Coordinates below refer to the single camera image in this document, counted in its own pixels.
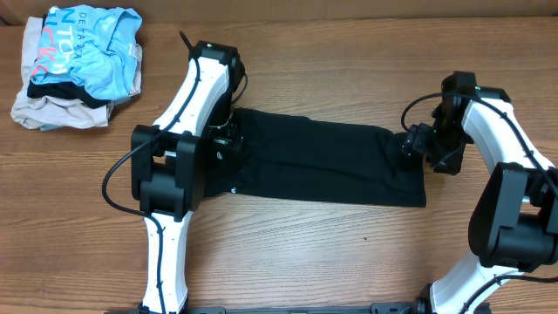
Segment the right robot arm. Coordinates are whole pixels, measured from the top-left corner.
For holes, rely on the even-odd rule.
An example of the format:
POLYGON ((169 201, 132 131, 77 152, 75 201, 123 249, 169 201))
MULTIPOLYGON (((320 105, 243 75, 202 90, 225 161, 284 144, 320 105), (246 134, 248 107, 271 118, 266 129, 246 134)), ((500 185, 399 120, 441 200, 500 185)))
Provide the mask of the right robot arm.
POLYGON ((523 131, 503 89, 478 85, 472 72, 454 72, 436 95, 433 124, 405 128, 403 155, 456 175, 466 145, 474 144, 490 178, 468 225, 469 250, 407 312, 488 313, 487 298, 509 281, 557 281, 532 274, 557 262, 557 168, 523 131))

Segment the black t-shirt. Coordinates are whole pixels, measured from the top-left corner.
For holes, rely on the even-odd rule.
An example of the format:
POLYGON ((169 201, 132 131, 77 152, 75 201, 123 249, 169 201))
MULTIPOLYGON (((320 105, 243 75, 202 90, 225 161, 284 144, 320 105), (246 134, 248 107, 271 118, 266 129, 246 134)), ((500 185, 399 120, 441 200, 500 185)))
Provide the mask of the black t-shirt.
POLYGON ((423 161, 403 154, 405 133, 378 126, 237 109, 238 154, 214 153, 204 195, 426 205, 423 161))

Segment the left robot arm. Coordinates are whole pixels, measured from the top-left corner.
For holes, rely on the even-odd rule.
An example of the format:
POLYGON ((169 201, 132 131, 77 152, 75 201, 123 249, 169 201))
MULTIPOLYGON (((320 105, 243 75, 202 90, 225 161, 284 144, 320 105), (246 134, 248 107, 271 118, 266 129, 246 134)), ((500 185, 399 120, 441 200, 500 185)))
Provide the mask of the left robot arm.
POLYGON ((145 216, 148 242, 139 313, 187 310, 187 230, 204 193, 209 130, 228 123, 244 75, 236 48, 198 42, 169 107, 151 126, 133 131, 132 194, 145 216))

